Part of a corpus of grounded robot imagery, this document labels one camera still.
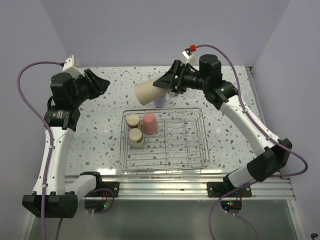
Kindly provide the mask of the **purple plastic cup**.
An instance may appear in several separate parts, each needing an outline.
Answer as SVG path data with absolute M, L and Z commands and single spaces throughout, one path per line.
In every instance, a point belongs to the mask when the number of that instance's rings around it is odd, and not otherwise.
M 166 103 L 166 97 L 167 97 L 167 95 L 165 94 L 165 95 L 155 99 L 153 101 L 154 106 L 156 108 L 158 108 L 158 109 L 163 108 L 165 106 L 165 103 Z

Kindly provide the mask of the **tall beige cup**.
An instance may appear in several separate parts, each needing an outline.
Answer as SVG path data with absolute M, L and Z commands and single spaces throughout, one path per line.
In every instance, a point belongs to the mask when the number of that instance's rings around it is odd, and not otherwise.
M 169 88 L 154 86 L 153 83 L 155 81 L 157 81 L 156 78 L 136 84 L 134 86 L 135 96 L 141 105 L 145 106 L 170 91 Z

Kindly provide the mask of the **coral red plastic cup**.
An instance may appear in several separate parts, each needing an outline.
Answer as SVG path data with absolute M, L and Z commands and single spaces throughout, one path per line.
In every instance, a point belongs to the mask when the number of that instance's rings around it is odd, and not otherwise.
M 148 135 L 153 135 L 158 130 L 156 117 L 152 113 L 146 113 L 142 120 L 143 131 Z

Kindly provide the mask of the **steel cup with cork band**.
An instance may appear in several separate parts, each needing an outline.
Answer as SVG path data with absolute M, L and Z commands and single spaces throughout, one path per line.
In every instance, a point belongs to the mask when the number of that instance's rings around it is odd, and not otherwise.
M 128 133 L 128 138 L 133 148 L 141 148 L 144 144 L 144 136 L 139 128 L 132 128 Z

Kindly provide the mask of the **large clear glass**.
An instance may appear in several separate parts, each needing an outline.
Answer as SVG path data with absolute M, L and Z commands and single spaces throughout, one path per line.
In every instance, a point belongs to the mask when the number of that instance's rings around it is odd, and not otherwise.
M 149 80 L 158 80 L 161 76 L 160 73 L 153 73 L 149 76 Z

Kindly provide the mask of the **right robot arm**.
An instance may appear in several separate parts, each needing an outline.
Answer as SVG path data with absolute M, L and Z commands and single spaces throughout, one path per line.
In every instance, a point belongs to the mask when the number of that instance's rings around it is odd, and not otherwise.
M 235 196 L 241 186 L 253 181 L 263 182 L 286 166 L 292 143 L 273 134 L 250 109 L 242 106 L 243 100 L 236 87 L 223 79 L 222 64 L 213 54 L 202 55 L 199 69 L 175 60 L 170 69 L 153 86 L 183 94 L 187 89 L 201 90 L 205 99 L 221 111 L 244 135 L 256 157 L 246 166 L 223 178 L 221 192 Z

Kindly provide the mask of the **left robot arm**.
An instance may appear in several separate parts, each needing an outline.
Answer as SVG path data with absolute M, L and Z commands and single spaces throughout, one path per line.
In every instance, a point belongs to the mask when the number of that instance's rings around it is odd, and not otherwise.
M 90 69 L 79 74 L 61 72 L 51 78 L 51 97 L 47 102 L 45 149 L 40 172 L 31 194 L 22 198 L 22 205 L 37 218 L 73 218 L 78 202 L 87 194 L 103 193 L 102 176 L 87 171 L 66 187 L 65 171 L 71 142 L 80 118 L 80 106 L 86 100 L 103 95 L 110 82 Z

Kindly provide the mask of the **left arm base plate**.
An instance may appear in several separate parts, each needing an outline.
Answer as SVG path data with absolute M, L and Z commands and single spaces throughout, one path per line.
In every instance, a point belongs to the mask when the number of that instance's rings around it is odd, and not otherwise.
M 107 192 L 107 196 L 110 198 L 117 198 L 119 196 L 120 182 L 118 181 L 103 181 L 100 183 L 85 182 L 85 183 L 73 183 L 71 190 L 74 191 L 78 200 L 83 199 L 85 196 L 99 194 Z

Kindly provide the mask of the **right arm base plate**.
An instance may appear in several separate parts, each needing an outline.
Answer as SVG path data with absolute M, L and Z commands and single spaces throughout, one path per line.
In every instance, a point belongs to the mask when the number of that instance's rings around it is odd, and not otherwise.
M 206 190 L 209 198 L 220 198 L 223 195 L 232 192 L 234 188 L 224 182 L 207 182 Z M 251 198 L 252 196 L 253 194 L 250 186 L 238 189 L 237 191 L 234 191 L 230 195 L 228 195 L 228 197 L 230 198 Z

